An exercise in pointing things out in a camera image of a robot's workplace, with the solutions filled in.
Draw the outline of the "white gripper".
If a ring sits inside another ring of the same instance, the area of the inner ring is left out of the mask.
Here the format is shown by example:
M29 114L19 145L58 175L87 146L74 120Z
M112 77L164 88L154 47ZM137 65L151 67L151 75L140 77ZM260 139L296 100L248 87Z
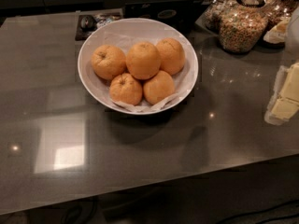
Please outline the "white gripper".
M291 60L299 61L299 7L292 13L287 26L285 51ZM272 125L282 125L299 111L299 63L280 66L273 92L264 120Z

